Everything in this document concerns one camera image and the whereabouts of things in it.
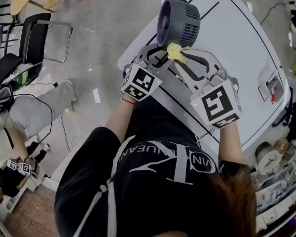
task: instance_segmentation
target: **long brown hair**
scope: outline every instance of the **long brown hair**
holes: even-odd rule
[[[224,232],[233,237],[256,236],[256,187],[250,173],[241,170],[234,176],[214,174],[209,179],[221,208],[217,214]]]

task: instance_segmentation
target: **yellow crumpled object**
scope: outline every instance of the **yellow crumpled object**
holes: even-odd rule
[[[186,47],[181,47],[179,44],[175,43],[170,43],[167,47],[167,52],[168,52],[168,59],[170,60],[177,60],[182,63],[185,63],[187,61],[187,58],[183,56],[180,52],[182,50],[189,49],[189,46]]]

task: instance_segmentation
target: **person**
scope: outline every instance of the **person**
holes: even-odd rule
[[[39,143],[39,138],[36,136],[35,141],[33,141],[28,147],[27,151],[29,156],[35,151]],[[45,155],[50,151],[50,145],[45,144],[44,148],[40,151],[38,155],[34,157],[35,162],[39,164],[45,157]],[[22,162],[20,158],[13,160],[16,163]],[[18,169],[13,170],[7,167],[7,160],[0,166],[0,203],[3,202],[4,196],[9,196],[11,198],[15,197],[23,186],[26,184],[30,175],[23,175],[19,173]]]
[[[18,96],[8,112],[0,112],[0,158],[27,158],[25,142],[49,126],[65,109],[73,111],[77,91],[67,80],[37,98],[42,102],[32,96]]]
[[[218,162],[152,97],[124,94],[62,176],[59,236],[255,236],[255,187],[236,123],[220,130]]]

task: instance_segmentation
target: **black t-shirt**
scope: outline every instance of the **black t-shirt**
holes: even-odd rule
[[[99,127],[73,157],[56,193],[55,217],[61,237],[74,235],[100,185],[111,177],[119,147],[116,135]],[[222,174],[248,168],[226,161],[222,165]],[[211,227],[217,227],[219,208],[208,174],[218,171],[184,129],[162,118],[149,125],[129,142],[111,179],[117,236],[145,237],[168,231],[210,235]],[[108,202],[108,192],[103,193],[80,236],[107,236]]]
[[[6,167],[4,170],[0,168],[0,187],[2,188],[3,194],[11,198],[15,197],[19,193],[16,187],[24,178],[25,176],[17,170],[13,170],[9,167]]]

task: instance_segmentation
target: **gray pants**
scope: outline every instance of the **gray pants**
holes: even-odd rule
[[[0,113],[0,130],[4,127],[15,128],[24,142],[41,132],[52,121],[59,117],[64,109],[72,106],[76,98],[74,88],[69,83],[62,83],[38,97],[40,102],[32,96],[19,96],[14,100],[9,113]]]

